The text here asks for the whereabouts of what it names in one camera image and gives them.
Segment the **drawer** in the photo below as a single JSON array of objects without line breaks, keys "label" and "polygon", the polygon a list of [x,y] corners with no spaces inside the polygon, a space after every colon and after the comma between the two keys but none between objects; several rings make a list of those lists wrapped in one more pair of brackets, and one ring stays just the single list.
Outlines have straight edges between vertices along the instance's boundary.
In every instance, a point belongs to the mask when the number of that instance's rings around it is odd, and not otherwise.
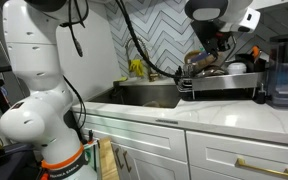
[{"label": "drawer", "polygon": [[192,180],[241,180],[225,174],[191,166]]},{"label": "drawer", "polygon": [[187,162],[183,130],[87,115],[83,134],[89,130],[96,138],[110,136],[114,143]]},{"label": "drawer", "polygon": [[286,146],[196,132],[187,132],[187,143],[193,166],[237,179],[288,179],[278,174],[288,169]]}]

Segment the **dish rack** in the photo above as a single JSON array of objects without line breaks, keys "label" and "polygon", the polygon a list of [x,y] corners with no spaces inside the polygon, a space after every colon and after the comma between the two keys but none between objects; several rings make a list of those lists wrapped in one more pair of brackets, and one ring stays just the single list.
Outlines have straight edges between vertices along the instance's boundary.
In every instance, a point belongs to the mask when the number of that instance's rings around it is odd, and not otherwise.
[{"label": "dish rack", "polygon": [[239,75],[210,76],[203,78],[183,78],[177,84],[177,89],[181,94],[192,95],[192,100],[196,100],[196,93],[216,90],[236,90],[253,89],[252,98],[258,92],[264,93],[265,72],[246,73]]}]

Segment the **wall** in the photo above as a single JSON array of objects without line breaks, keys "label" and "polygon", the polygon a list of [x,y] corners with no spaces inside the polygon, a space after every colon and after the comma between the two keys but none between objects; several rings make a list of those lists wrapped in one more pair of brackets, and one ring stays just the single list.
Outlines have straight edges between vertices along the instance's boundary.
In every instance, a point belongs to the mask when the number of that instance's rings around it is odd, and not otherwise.
[{"label": "wall", "polygon": [[[183,65],[184,55],[194,49],[190,19],[183,11],[186,0],[132,0],[126,8],[136,33],[146,41],[149,56],[162,70],[174,72]],[[118,63],[123,76],[128,75],[125,43],[130,37],[126,23],[115,1],[105,5]],[[140,57],[135,48],[130,58]]]},{"label": "wall", "polygon": [[84,100],[113,87],[113,81],[121,76],[104,5],[90,2],[89,7],[86,28],[73,27],[84,57],[78,56],[69,29],[57,29],[63,73]]},{"label": "wall", "polygon": [[[263,7],[262,3],[254,4]],[[186,53],[200,49],[199,41],[190,26],[190,19],[184,13],[186,0],[132,0],[126,2],[136,33],[148,44],[151,61],[167,72],[174,72],[183,65]],[[126,23],[115,1],[105,5],[111,27],[115,51],[121,73],[128,76],[125,42],[130,37]],[[250,52],[253,45],[269,54],[269,38],[288,34],[288,3],[274,8],[262,9],[261,22],[253,34],[236,33],[235,53]],[[131,49],[131,59],[140,57],[135,48]]]}]

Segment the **faucet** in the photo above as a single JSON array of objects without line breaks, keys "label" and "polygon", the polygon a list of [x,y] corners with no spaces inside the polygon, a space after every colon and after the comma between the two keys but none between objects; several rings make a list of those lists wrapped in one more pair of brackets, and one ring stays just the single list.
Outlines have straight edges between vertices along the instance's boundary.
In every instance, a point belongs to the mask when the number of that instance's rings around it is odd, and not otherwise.
[{"label": "faucet", "polygon": [[[146,48],[146,45],[144,43],[144,41],[142,40],[141,37],[137,37],[138,41],[140,42],[143,50],[144,50],[144,53],[147,57],[148,60],[150,60],[150,56],[148,55],[148,51],[147,51],[147,48]],[[126,57],[127,57],[127,62],[128,62],[128,65],[130,66],[131,65],[131,59],[130,59],[130,55],[129,55],[129,46],[131,44],[131,41],[133,41],[132,38],[129,38],[126,43],[125,43],[125,49],[126,49]],[[152,69],[151,67],[147,67],[147,74],[148,74],[148,80],[150,82],[154,82],[156,80],[156,78],[159,77],[159,74],[158,73],[153,73],[152,72]]]}]

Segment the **herringbone tile backsplash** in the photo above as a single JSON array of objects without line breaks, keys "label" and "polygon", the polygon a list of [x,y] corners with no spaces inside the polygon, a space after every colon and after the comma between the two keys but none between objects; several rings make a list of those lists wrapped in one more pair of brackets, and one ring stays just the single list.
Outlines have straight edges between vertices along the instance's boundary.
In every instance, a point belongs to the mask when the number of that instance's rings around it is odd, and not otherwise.
[{"label": "herringbone tile backsplash", "polygon": [[[133,22],[136,34],[146,43],[150,60],[160,69],[173,73],[183,65],[186,53],[202,46],[190,26],[190,19],[184,12],[186,0],[131,0],[126,8]],[[117,4],[105,5],[117,59],[122,76],[129,76],[125,43],[129,31]],[[262,10],[261,22],[253,34],[236,34],[238,46],[235,53],[250,52],[253,45],[259,45],[269,53],[269,38],[288,34],[288,7]],[[140,59],[131,46],[130,59]]]}]

